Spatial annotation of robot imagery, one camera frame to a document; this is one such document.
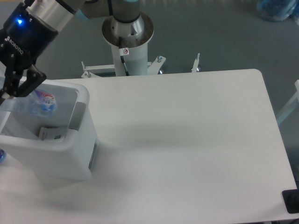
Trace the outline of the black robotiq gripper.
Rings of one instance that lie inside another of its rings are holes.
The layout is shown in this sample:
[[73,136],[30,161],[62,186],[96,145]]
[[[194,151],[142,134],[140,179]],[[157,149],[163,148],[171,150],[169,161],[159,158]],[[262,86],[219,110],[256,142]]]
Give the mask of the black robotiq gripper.
[[[34,64],[57,35],[57,30],[29,14],[24,4],[15,8],[0,30],[0,62],[5,67],[0,104],[13,96],[28,96],[47,79]],[[19,70],[24,69],[26,80],[19,86]]]

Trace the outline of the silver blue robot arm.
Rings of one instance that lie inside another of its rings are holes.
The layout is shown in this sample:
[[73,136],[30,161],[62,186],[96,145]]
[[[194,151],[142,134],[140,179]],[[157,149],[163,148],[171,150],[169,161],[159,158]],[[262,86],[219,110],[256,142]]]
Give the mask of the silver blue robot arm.
[[141,20],[138,0],[23,0],[0,30],[2,103],[28,96],[46,80],[36,61],[79,10],[88,17],[112,16],[120,24]]

